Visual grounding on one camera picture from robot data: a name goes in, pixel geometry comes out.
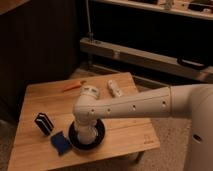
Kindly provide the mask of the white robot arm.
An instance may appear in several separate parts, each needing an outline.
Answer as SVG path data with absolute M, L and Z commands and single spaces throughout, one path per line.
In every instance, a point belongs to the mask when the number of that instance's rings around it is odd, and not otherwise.
M 181 117 L 192 119 L 184 171 L 213 171 L 213 84 L 153 89 L 129 96 L 99 100 L 99 90 L 83 86 L 73 107 L 77 139 L 92 143 L 101 118 Z

